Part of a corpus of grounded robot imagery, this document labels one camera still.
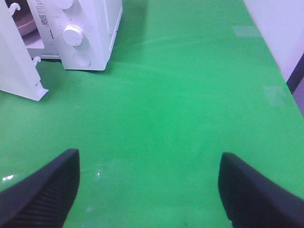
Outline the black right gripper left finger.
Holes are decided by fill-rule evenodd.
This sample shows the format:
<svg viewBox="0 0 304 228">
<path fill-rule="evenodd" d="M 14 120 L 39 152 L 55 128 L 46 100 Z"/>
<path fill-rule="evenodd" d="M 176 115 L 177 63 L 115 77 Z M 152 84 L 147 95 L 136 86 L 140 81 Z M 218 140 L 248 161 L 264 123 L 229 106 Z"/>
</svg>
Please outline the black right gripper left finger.
<svg viewBox="0 0 304 228">
<path fill-rule="evenodd" d="M 79 188 L 79 150 L 68 149 L 1 191 L 2 228 L 61 228 Z"/>
</svg>

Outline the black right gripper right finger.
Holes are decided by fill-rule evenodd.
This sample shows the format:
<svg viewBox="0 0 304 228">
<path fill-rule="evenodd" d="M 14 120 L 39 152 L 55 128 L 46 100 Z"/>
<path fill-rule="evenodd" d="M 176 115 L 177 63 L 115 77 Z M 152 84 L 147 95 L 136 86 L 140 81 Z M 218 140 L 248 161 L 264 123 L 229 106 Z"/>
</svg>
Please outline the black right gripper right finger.
<svg viewBox="0 0 304 228">
<path fill-rule="evenodd" d="M 231 152 L 221 156 L 218 191 L 234 228 L 302 228 L 304 200 Z"/>
</svg>

